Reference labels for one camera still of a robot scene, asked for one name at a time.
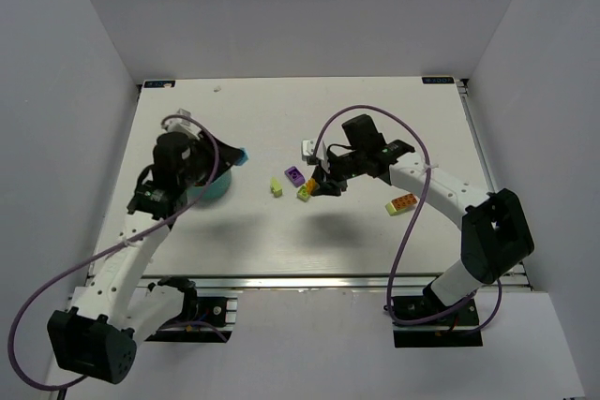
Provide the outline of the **teal blue lego brick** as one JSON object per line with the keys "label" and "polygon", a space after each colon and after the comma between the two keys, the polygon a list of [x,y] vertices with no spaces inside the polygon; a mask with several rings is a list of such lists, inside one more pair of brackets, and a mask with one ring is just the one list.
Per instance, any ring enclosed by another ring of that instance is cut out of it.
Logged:
{"label": "teal blue lego brick", "polygon": [[248,161],[248,152],[245,148],[240,148],[241,155],[236,161],[235,165],[237,167],[243,166]]}

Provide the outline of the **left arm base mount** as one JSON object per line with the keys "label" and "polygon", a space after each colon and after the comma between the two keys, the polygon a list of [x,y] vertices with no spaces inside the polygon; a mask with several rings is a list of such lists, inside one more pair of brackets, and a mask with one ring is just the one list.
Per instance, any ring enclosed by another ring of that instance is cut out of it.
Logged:
{"label": "left arm base mount", "polygon": [[147,287],[144,310],[148,342],[227,343],[227,297],[198,295],[196,284],[182,276],[169,276]]}

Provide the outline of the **yellow orange lego brick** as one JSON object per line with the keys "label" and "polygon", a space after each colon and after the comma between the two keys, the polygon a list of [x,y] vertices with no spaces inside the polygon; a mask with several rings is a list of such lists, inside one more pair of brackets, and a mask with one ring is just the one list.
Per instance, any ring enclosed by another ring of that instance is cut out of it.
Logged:
{"label": "yellow orange lego brick", "polygon": [[318,187],[319,185],[314,178],[310,178],[305,184],[306,191],[310,196]]}

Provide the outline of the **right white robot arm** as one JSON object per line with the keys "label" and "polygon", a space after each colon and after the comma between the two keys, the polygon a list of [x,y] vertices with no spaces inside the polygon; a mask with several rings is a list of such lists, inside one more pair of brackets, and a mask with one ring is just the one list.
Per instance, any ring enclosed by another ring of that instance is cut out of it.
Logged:
{"label": "right white robot arm", "polygon": [[438,317],[498,281],[534,250],[518,195],[504,188],[487,192],[436,168],[425,151],[402,140],[387,141],[372,118],[360,114],[342,129],[345,154],[321,138],[304,140],[301,155],[313,167],[315,196],[338,197],[349,180],[368,175],[414,194],[444,215],[460,232],[457,262],[423,290],[426,312]]}

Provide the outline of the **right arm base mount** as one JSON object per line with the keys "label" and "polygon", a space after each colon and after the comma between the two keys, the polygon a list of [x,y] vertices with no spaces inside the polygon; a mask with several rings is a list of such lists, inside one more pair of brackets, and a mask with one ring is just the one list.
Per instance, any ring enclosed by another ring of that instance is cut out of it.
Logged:
{"label": "right arm base mount", "polygon": [[483,337],[474,294],[445,307],[424,294],[385,292],[395,348],[481,348]]}

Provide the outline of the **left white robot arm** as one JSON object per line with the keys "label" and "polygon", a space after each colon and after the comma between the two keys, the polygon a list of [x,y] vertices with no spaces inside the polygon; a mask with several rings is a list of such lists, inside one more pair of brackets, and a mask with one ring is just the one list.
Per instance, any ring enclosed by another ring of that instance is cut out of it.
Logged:
{"label": "left white robot arm", "polygon": [[196,285],[183,276],[163,277],[139,304],[130,302],[174,215],[190,204],[189,189],[206,188],[248,158],[242,148],[184,131],[159,135],[152,157],[127,204],[122,249],[106,256],[69,310],[54,312],[47,324],[60,368],[111,384],[127,376],[138,347],[162,326],[202,317]]}

